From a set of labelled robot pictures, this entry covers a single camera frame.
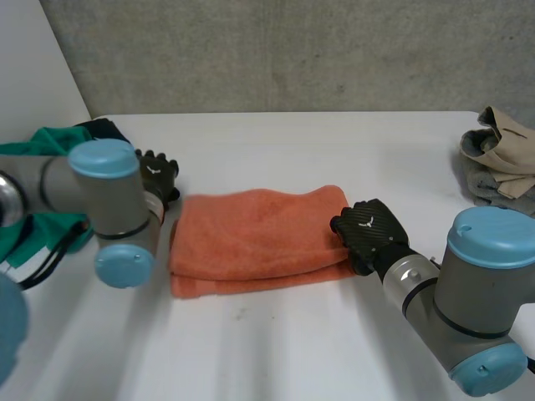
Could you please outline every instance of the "white logo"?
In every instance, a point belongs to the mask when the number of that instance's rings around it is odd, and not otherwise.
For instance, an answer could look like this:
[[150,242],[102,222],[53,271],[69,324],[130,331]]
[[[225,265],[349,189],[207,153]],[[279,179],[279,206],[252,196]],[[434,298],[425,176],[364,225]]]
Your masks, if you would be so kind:
[[371,220],[370,220],[368,223],[366,223],[366,224],[360,224],[360,223],[359,223],[359,226],[361,226],[361,227],[369,227],[369,228],[371,228],[371,225],[372,225],[372,224],[374,224],[374,217],[373,217],[373,216],[371,216]]
[[147,170],[150,171],[152,174],[160,174],[161,173],[161,170],[152,170],[149,166],[147,166]]

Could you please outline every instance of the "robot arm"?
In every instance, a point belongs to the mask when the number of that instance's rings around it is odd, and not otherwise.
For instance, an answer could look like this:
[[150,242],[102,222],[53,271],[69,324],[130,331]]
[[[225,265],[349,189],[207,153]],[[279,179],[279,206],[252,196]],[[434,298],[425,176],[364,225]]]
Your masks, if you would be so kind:
[[175,161],[159,157],[141,157],[140,172],[134,148],[121,140],[85,142],[67,157],[0,156],[0,226],[31,213],[85,213],[100,246],[99,278],[139,286],[150,277],[178,173]]
[[409,248],[379,200],[344,209],[331,228],[355,271],[378,273],[386,296],[465,393],[500,391],[532,364],[508,333],[519,307],[535,302],[535,220],[496,207],[463,211],[440,270]]

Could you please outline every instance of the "orange towel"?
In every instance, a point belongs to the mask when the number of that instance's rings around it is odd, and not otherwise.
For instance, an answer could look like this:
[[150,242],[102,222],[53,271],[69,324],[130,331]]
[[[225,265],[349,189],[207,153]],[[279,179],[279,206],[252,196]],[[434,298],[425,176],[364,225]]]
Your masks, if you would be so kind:
[[353,276],[329,222],[348,202],[337,186],[304,195],[248,190],[194,195],[171,235],[175,297],[232,294]]

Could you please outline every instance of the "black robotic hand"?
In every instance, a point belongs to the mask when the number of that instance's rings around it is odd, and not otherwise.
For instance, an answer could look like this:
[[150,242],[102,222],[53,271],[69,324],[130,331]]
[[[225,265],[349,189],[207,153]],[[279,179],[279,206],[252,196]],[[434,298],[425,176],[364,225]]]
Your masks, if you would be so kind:
[[178,176],[176,160],[167,161],[163,153],[155,157],[152,150],[147,150],[143,155],[138,149],[135,154],[140,161],[141,178],[145,190],[158,196],[167,211],[169,202],[178,200],[181,195],[175,188],[175,178]]
[[361,276],[378,270],[380,259],[398,253],[399,248],[415,253],[409,248],[409,237],[401,224],[378,199],[343,208],[330,226],[348,248],[351,266]]

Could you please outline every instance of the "black stripe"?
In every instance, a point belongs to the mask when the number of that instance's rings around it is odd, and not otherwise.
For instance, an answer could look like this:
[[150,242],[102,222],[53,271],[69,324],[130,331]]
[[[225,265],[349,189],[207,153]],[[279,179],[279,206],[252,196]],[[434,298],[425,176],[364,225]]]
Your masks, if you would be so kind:
[[121,232],[119,234],[100,234],[99,232],[95,231],[94,234],[103,240],[113,241],[113,240],[120,240],[122,238],[126,238],[128,236],[134,236],[135,234],[138,234],[142,232],[147,226],[149,225],[149,219],[147,219],[141,226],[135,228],[134,230],[130,230],[127,232]]
[[47,197],[46,190],[44,190],[44,176],[47,173],[47,169],[49,168],[50,164],[54,161],[55,157],[51,157],[48,159],[43,167],[41,168],[40,178],[39,178],[39,196],[41,196],[41,201],[43,201],[44,205],[47,206],[51,211],[57,212],[50,203],[50,200]]
[[416,296],[418,292],[423,290],[424,288],[427,288],[428,286],[432,286],[433,284],[436,284],[438,282],[438,277],[433,277],[430,279],[425,280],[424,282],[421,282],[416,287],[412,289],[411,292],[405,297],[405,300],[403,301],[403,306],[401,307],[401,312],[403,313],[403,316],[407,317],[407,307],[409,307],[410,301]]
[[435,308],[435,312],[438,315],[440,319],[442,319],[442,322],[450,326],[451,328],[457,330],[458,332],[462,332],[463,334],[466,334],[467,336],[475,337],[475,338],[482,338],[484,340],[494,340],[496,338],[502,338],[508,335],[509,331],[511,329],[505,330],[504,332],[475,332],[474,330],[471,330],[469,328],[463,327],[452,320],[450,320],[442,311],[438,308],[438,305],[436,305],[435,300],[433,299],[433,308]]

